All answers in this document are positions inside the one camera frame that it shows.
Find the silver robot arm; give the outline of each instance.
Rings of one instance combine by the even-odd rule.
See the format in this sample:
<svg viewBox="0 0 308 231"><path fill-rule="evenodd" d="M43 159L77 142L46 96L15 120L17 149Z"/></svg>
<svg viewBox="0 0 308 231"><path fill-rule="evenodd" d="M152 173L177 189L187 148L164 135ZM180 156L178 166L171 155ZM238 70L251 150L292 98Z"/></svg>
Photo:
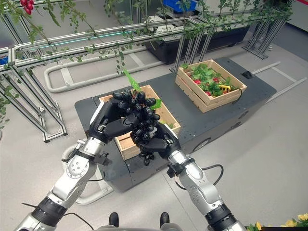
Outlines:
<svg viewBox="0 0 308 231"><path fill-rule="evenodd" d="M57 223L82 194L87 182L94 175L97 167L97 163L93 161L94 156L99 155L101 150L103 150L103 143L95 138L89 138L84 145L79 143L74 150L77 153L68 161L64 174L57 180L44 200L15 230L55 230Z"/></svg>
<svg viewBox="0 0 308 231"><path fill-rule="evenodd" d="M169 156L171 166L179 167L178 176L192 202L205 216L214 231L246 231L224 204L216 187L208 181L202 169L190 155L176 150Z"/></svg>
<svg viewBox="0 0 308 231"><path fill-rule="evenodd" d="M141 153L149 156L151 152L158 152L162 158L170 162L168 175L180 178L192 202L206 218L211 230L246 231L224 204L216 187L207 180L195 160L181 151L180 142L173 131L160 123L156 124L156 128L153 139L148 142L136 142Z"/></svg>
<svg viewBox="0 0 308 231"><path fill-rule="evenodd" d="M139 120L134 114L118 107L118 100L101 104L91 119L89 137L79 141L70 156L64 174L57 180L47 196L15 229L16 231L53 231L65 212L82 194L97 164L108 165L104 146L114 137L124 135Z"/></svg>

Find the grape bunch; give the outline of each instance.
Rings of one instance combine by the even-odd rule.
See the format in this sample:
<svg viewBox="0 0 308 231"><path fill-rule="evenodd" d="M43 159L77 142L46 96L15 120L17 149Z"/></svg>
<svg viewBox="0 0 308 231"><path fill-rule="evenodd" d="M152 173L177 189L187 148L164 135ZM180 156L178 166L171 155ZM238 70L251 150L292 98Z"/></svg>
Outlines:
<svg viewBox="0 0 308 231"><path fill-rule="evenodd" d="M156 111L151 109L151 106L156 104L155 98L146 99L144 91L137 92L136 90L131 93L129 89L124 89L121 92L114 92L112 96L120 100L118 107L126 110L127 114L134 112L138 119L139 124L135 127L130 134L133 142L140 147L146 145L155 132L155 126L160 119L160 115L156 114ZM153 153L143 152L139 154L139 157L144 158L144 165L148 166L150 160L154 160Z"/></svg>
<svg viewBox="0 0 308 231"><path fill-rule="evenodd" d="M20 4L24 7L25 12L31 15L34 5L33 0L20 0Z"/></svg>

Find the red strawberry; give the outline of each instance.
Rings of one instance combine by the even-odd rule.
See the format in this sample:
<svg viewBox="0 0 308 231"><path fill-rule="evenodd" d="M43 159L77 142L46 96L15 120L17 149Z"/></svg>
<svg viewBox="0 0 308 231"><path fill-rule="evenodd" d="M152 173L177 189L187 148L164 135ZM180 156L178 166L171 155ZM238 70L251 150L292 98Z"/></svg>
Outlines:
<svg viewBox="0 0 308 231"><path fill-rule="evenodd" d="M20 4L21 4L22 6L26 6L27 0L20 0Z"/></svg>
<svg viewBox="0 0 308 231"><path fill-rule="evenodd" d="M30 2L28 2L28 4L27 4L27 6L26 6L29 10L33 10L33 5L30 3Z"/></svg>
<svg viewBox="0 0 308 231"><path fill-rule="evenodd" d="M29 10L27 7L25 7L25 12L29 15L31 15L31 10Z"/></svg>

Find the wooden box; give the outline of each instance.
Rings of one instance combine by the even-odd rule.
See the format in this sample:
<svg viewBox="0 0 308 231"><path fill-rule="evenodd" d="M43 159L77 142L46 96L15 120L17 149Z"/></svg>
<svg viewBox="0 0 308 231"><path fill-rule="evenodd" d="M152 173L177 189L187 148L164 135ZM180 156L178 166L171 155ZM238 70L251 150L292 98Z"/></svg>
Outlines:
<svg viewBox="0 0 308 231"><path fill-rule="evenodd" d="M145 92L145 95L147 98L155 98L159 99L155 91L150 85L146 85L144 87L141 87L142 91ZM108 95L105 97L101 97L100 101L107 102L110 98L112 98L112 95ZM170 111L166 108L165 104L162 102L161 107L156 109L156 113L160 115L160 122L166 123L168 125L172 124L172 130L175 134L178 135L180 132L180 124L176 121L174 116L170 113ZM130 133L127 133L125 135L119 136L115 138L115 142L123 156L124 160L130 159L134 156L137 156L140 153L139 148L133 143L133 140L130 137Z"/></svg>
<svg viewBox="0 0 308 231"><path fill-rule="evenodd" d="M247 86L239 81L236 77L226 71L223 67L217 64L214 60L208 60L196 64L189 65L187 69L182 67L178 70L176 84L185 92L185 94L193 101L193 103L204 113L216 107L230 103L237 100L241 95L241 90L233 90L227 94L217 97L208 96L191 78L193 73L191 67L198 66L199 64L206 64L208 68L212 68L215 72L220 73L223 79L231 78L230 83L242 90L246 90Z"/></svg>

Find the flower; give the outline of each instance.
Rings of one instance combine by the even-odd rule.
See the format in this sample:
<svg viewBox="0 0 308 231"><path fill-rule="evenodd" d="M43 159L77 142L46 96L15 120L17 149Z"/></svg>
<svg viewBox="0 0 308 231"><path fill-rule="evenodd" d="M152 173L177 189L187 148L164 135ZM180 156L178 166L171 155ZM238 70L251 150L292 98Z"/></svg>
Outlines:
<svg viewBox="0 0 308 231"><path fill-rule="evenodd" d="M299 220L308 220L308 213L297 216Z"/></svg>
<svg viewBox="0 0 308 231"><path fill-rule="evenodd" d="M258 230L261 230L262 229L262 226L259 222L256 222L256 227L258 228Z"/></svg>
<svg viewBox="0 0 308 231"><path fill-rule="evenodd" d="M285 225L286 225L286 227L295 227L296 226L296 222L293 222L292 220L287 220Z"/></svg>

